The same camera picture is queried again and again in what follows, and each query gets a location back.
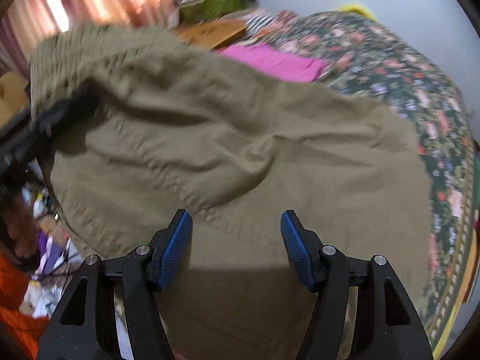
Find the person's left hand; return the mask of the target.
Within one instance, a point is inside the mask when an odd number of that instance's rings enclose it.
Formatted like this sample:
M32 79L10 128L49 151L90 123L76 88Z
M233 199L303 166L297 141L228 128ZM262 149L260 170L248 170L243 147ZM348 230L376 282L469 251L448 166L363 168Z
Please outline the person's left hand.
M31 258L38 250L38 225L32 208L21 193L16 194L1 208L1 219L7 225L7 234L14 242L18 258Z

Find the orange left sleeve forearm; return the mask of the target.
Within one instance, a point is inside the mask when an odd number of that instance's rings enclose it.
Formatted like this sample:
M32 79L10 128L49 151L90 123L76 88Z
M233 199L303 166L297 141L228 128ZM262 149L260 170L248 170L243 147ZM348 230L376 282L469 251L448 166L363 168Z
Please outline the orange left sleeve forearm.
M20 305L29 286L29 279L14 264L1 256L1 337L12 344L22 359L36 359L39 341L49 320L23 314Z

